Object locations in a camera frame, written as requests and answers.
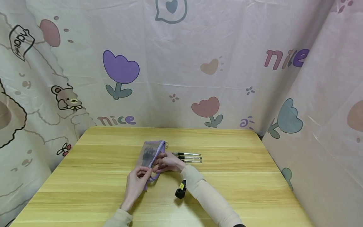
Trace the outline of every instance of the pen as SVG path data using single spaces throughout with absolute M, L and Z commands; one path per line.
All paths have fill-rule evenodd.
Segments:
M 186 157 L 186 156 L 178 156 L 178 159 L 202 159 L 202 157 Z
M 173 152 L 173 155 L 192 155 L 192 156 L 200 156 L 200 154 L 195 153 L 184 153 L 184 152 Z
M 202 160 L 199 160 L 199 161 L 197 161 L 197 160 L 182 160 L 183 162 L 187 162 L 187 163 L 191 163 L 191 162 L 195 162 L 195 163 L 201 163 L 202 162 Z

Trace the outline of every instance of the pencil case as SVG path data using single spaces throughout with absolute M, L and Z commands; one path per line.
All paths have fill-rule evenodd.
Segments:
M 145 141 L 144 145 L 141 148 L 140 155 L 138 160 L 136 161 L 135 167 L 145 166 L 153 168 L 154 167 L 153 163 L 158 154 L 165 152 L 165 143 L 166 142 L 163 140 Z M 148 179 L 147 183 L 155 181 L 159 177 L 159 175 L 160 175 L 159 173 L 158 174 L 153 173 L 152 176 Z

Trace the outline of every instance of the teddy bear print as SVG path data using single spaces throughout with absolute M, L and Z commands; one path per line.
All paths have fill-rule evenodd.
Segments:
M 77 99 L 77 95 L 73 92 L 73 88 L 61 88 L 60 86 L 53 86 L 52 93 L 56 95 L 58 101 L 58 108 L 60 110 L 70 109 L 77 111 L 84 108 L 82 102 Z
M 15 133 L 25 127 L 27 113 L 12 97 L 6 94 L 0 79 L 0 148 L 15 138 Z

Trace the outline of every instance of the wooden table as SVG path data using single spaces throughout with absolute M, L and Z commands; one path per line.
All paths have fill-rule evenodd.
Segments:
M 80 138 L 11 227 L 102 227 L 122 203 L 126 176 L 144 141 L 201 153 L 194 166 L 247 227 L 313 226 L 258 136 L 248 130 L 92 127 Z M 134 205 L 134 227 L 213 227 L 179 173 L 161 174 Z

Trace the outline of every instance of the sleeve cuff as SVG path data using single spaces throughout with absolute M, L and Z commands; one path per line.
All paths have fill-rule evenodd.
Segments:
M 181 172 L 181 176 L 186 180 L 187 189 L 189 192 L 194 191 L 197 186 L 197 183 L 201 180 L 204 180 L 204 177 L 200 174 L 200 172 L 191 165 L 186 165 Z
M 121 223 L 129 224 L 132 221 L 133 216 L 122 209 L 117 209 L 113 218 L 118 220 Z

